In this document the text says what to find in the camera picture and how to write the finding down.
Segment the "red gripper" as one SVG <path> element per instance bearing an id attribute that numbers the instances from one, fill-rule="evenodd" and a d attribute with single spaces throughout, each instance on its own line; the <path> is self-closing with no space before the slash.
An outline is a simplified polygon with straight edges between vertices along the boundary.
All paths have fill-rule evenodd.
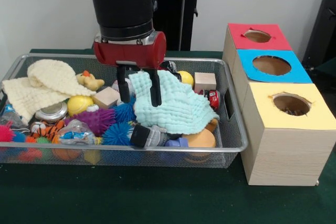
<path id="1" fill-rule="evenodd" d="M 93 43 L 94 54 L 99 62 L 117 67 L 117 81 L 121 101 L 130 102 L 128 83 L 125 80 L 125 66 L 148 69 L 152 86 L 151 102 L 154 107 L 162 104 L 160 79 L 157 69 L 166 54 L 166 36 L 161 31 L 153 31 L 147 37 L 128 41 L 111 41 L 97 33 Z"/>

